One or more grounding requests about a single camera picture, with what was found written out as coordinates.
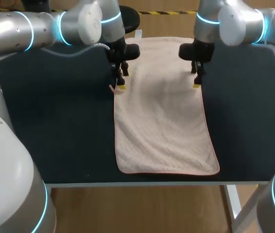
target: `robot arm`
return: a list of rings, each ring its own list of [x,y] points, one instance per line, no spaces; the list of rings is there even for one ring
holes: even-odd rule
[[[84,4],[75,13],[0,12],[0,56],[56,42],[97,43],[102,32],[101,20],[102,11],[96,4]]]
[[[242,0],[200,0],[194,26],[194,42],[182,44],[180,58],[192,62],[194,83],[202,84],[203,64],[210,62],[214,42],[275,45],[275,9],[253,9]]]

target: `yellow and black warning tape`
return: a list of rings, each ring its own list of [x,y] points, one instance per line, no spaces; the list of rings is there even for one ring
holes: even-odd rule
[[[0,11],[24,11],[23,9],[6,9],[0,8]],[[67,10],[52,10],[53,12],[58,11],[67,11]],[[194,15],[197,11],[139,11],[138,14],[140,15]]]
[[[140,15],[183,15],[189,14],[193,15],[196,14],[197,11],[139,11],[138,14]]]

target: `black tabletop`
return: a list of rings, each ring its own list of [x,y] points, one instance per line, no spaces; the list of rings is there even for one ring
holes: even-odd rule
[[[257,46],[218,44],[206,71],[203,102],[220,164],[213,176],[119,171],[108,88],[114,81],[101,48],[74,58],[41,50],[11,56],[0,61],[0,84],[16,135],[46,183],[270,180],[275,174],[273,53]]]

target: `towel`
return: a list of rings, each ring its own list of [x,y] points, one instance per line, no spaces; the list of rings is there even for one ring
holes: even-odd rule
[[[213,175],[219,172],[191,62],[178,57],[189,38],[129,38],[126,90],[115,90],[115,153],[124,173]]]

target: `wooden floor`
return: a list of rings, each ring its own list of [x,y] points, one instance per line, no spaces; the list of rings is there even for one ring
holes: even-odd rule
[[[51,0],[69,9],[78,0]],[[199,0],[119,0],[138,11],[189,11]],[[274,7],[275,0],[245,0]],[[193,37],[195,15],[141,16],[143,37]],[[239,187],[244,204],[255,187]],[[52,192],[56,233],[226,233],[230,232],[218,186],[70,188]],[[248,233],[257,232],[253,227]]]
[[[57,189],[56,233],[230,232],[217,186]]]

